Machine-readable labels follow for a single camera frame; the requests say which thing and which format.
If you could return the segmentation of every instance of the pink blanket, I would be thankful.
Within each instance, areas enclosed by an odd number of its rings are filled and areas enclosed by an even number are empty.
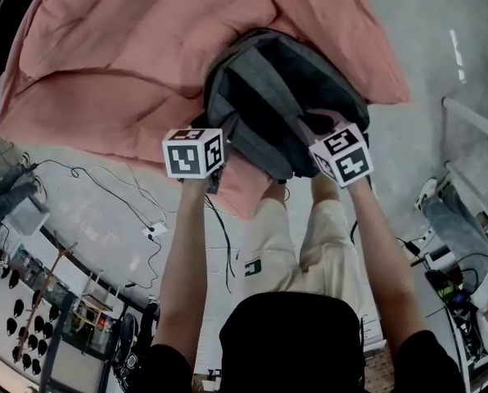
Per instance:
[[[318,47],[370,102],[409,100],[366,0],[34,0],[7,63],[0,135],[162,171],[161,140],[202,112],[211,61],[261,26]],[[232,156],[219,201],[247,218],[268,184]]]

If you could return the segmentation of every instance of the white cube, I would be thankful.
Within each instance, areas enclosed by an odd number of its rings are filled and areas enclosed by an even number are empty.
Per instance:
[[[162,142],[170,178],[207,178],[224,163],[222,129],[172,129]]]
[[[310,147],[320,171],[341,187],[373,172],[368,145],[356,124],[349,124]]]

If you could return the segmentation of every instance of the white pants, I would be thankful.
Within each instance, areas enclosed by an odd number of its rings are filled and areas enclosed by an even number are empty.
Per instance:
[[[311,211],[298,264],[286,209],[276,200],[262,200],[247,224],[235,277],[234,306],[249,296],[269,291],[339,298],[357,315],[364,305],[359,255],[350,240],[339,201],[320,202]]]

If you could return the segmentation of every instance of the concrete floor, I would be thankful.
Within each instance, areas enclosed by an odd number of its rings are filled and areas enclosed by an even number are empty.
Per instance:
[[[446,115],[441,98],[450,95],[488,117],[488,0],[371,0],[386,28],[413,93],[413,102],[399,106],[371,106],[371,152],[376,167],[373,182],[377,197],[395,233],[403,239],[422,236],[425,219],[413,210],[422,184],[445,174],[446,160],[453,160],[483,191],[488,191],[488,138],[462,120]],[[179,187],[144,169],[134,170],[138,183],[148,190],[165,211],[142,198],[126,166],[86,153],[60,147],[24,147],[33,160],[47,158],[82,166],[110,190],[156,222],[165,216],[174,228]],[[154,277],[147,266],[156,245],[142,236],[143,226],[128,207],[96,187],[89,178],[73,178],[58,165],[38,168],[47,188],[48,226],[66,244],[78,242],[75,254],[90,268],[103,270],[112,284],[129,281],[148,286]],[[291,236],[300,246],[310,212],[309,181],[289,182],[287,208]],[[347,214],[353,214],[343,194]],[[218,331],[229,315],[230,295],[225,287],[225,241],[213,212],[206,210],[206,241],[209,262],[209,294],[202,342],[209,344],[199,356],[210,366],[219,356]],[[232,241],[233,258],[241,245],[243,222],[223,215]],[[162,252],[151,260],[162,274],[173,232],[159,237]],[[159,291],[160,279],[151,290],[127,291],[144,302]]]

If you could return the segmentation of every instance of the backpack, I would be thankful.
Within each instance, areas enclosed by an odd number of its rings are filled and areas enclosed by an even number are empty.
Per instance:
[[[272,29],[253,29],[220,54],[206,79],[204,107],[213,128],[237,113],[233,148],[281,182],[319,171],[304,127],[324,136],[335,120],[315,111],[338,112],[361,132],[369,125],[365,100],[329,60]]]

